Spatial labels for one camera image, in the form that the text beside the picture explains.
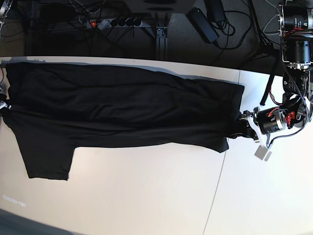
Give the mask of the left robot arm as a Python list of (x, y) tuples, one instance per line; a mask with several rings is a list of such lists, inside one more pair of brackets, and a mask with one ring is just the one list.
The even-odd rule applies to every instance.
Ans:
[[(302, 131), (313, 118), (313, 2), (285, 0), (276, 8), (280, 48), (273, 51), (275, 64), (260, 105), (271, 98), (276, 105), (267, 110), (245, 111), (236, 131), (230, 136), (260, 141), (263, 136), (296, 127)], [(272, 93), (275, 70), (282, 64), (283, 98), (278, 102)]]

